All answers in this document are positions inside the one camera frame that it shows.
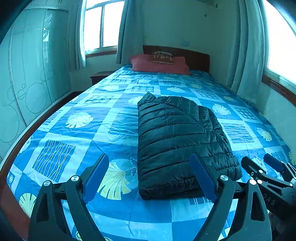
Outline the right window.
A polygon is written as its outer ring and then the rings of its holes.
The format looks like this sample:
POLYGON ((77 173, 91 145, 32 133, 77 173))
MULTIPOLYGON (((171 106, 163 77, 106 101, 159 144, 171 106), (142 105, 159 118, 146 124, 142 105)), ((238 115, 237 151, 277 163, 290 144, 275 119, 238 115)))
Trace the right window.
POLYGON ((262 82, 295 105, 295 1, 264 1, 268 54, 262 82))

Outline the red pillow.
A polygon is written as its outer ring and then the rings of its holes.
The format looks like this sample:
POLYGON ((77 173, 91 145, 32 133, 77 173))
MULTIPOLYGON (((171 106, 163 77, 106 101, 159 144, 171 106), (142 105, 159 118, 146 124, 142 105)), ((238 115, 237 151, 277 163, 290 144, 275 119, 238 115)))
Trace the red pillow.
POLYGON ((170 74, 191 74, 184 57, 173 57, 174 64, 151 62, 151 55, 138 54, 130 58, 133 71, 170 74))

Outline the black quilted puffer jacket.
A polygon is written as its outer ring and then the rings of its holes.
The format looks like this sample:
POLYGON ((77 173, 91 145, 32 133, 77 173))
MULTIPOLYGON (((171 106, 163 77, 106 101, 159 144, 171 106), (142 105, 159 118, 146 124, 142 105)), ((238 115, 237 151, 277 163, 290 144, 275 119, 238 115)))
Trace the black quilted puffer jacket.
POLYGON ((189 158, 197 154, 237 181, 241 165, 213 111, 180 96, 146 93, 138 107, 138 192, 142 199, 201 197, 189 158))

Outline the dark wooden headboard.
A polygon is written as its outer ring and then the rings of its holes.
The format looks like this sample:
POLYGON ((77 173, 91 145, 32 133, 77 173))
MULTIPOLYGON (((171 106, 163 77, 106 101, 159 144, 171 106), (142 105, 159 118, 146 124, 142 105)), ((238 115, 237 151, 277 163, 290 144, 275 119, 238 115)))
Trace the dark wooden headboard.
POLYGON ((174 57, 184 57, 190 69, 206 73, 209 73, 210 70, 210 56, 208 54, 180 48, 150 45, 143 45, 143 51, 144 54, 151 54, 156 51, 171 53, 174 57))

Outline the red wooden bed frame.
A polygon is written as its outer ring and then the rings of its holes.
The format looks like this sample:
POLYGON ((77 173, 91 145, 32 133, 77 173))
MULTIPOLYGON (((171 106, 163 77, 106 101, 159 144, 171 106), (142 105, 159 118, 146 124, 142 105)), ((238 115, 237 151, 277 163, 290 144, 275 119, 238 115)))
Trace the red wooden bed frame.
POLYGON ((66 94, 43 111, 17 138, 6 156, 1 160, 1 240, 27 240, 30 218, 15 197, 13 184, 22 176, 33 153, 32 144, 36 144, 33 134, 56 111, 78 97, 82 91, 66 94))

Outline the left window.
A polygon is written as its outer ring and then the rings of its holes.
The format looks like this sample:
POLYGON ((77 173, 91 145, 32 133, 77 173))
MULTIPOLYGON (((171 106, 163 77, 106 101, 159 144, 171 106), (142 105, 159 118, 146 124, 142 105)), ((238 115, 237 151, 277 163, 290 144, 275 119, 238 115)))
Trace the left window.
POLYGON ((87 55, 115 52, 124 1, 86 1, 84 48, 87 55))

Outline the white sliding wardrobe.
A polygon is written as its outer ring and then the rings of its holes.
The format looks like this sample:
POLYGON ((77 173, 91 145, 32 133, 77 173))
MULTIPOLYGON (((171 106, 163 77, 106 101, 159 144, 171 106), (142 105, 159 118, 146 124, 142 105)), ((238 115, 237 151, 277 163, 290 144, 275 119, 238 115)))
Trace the white sliding wardrobe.
POLYGON ((65 10, 23 10, 1 43, 1 159, 44 110, 71 90, 65 10))

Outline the window curtain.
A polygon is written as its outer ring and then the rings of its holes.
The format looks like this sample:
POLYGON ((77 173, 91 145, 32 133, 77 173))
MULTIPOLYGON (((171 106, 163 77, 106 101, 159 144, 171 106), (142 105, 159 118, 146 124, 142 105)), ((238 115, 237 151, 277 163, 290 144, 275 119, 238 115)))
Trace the window curtain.
POLYGON ((256 104, 268 55, 268 29, 263 1, 237 1, 234 45, 226 86, 256 104))
POLYGON ((128 0, 123 5, 116 64, 128 64, 131 57, 143 53, 144 22, 142 3, 143 1, 139 0, 128 0))
POLYGON ((71 1, 66 24, 66 55, 68 70, 86 67, 84 22, 86 0, 71 1))

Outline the small brown embroidered cushion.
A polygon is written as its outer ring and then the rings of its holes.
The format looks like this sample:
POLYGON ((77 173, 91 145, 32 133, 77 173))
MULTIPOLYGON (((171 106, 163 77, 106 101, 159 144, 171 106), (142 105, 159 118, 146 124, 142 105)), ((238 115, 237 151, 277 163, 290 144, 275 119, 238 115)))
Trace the small brown embroidered cushion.
POLYGON ((159 63, 159 64, 175 64, 173 60, 173 56, 171 53, 156 51, 152 52, 150 59, 152 63, 159 63))

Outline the window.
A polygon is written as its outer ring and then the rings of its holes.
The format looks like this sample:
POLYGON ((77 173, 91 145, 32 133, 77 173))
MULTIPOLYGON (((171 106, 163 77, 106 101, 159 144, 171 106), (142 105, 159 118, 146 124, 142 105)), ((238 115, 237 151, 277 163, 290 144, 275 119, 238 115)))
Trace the window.
POLYGON ((115 52, 124 1, 86 1, 84 48, 87 55, 115 52))
POLYGON ((264 1, 268 54, 262 82, 295 105, 295 1, 264 1))

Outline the wooden nightstand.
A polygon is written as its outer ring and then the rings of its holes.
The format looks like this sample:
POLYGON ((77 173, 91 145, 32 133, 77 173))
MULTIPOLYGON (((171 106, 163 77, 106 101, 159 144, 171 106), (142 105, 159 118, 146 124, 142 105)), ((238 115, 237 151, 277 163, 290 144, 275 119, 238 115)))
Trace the wooden nightstand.
POLYGON ((101 80, 108 77, 112 73, 114 73, 114 71, 102 71, 102 72, 95 73, 94 75, 90 76, 92 85, 99 83, 101 80))

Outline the blue patterned bedspread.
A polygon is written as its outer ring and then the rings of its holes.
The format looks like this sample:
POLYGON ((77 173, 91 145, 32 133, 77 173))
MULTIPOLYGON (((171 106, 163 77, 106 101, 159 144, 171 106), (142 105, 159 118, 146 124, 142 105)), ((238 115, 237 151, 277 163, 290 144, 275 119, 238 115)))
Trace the blue patterned bedspread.
POLYGON ((181 96, 209 108, 222 125, 234 155, 250 157, 273 177, 265 154, 294 164, 295 154, 255 109, 203 71, 189 75, 136 72, 121 67, 75 97, 33 134, 33 153, 13 184, 23 211, 32 214, 41 185, 65 182, 102 153, 109 168, 88 210, 107 240, 192 240, 212 203, 204 197, 143 200, 137 180, 137 104, 146 93, 181 96))

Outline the left window right curtain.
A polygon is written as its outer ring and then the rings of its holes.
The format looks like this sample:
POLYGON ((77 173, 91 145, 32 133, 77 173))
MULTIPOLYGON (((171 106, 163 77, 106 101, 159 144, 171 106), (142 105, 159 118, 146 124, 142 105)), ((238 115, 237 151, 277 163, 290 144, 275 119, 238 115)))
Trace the left window right curtain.
POLYGON ((123 5, 116 64, 128 64, 131 57, 143 53, 144 22, 142 3, 143 1, 139 0, 128 0, 123 5))

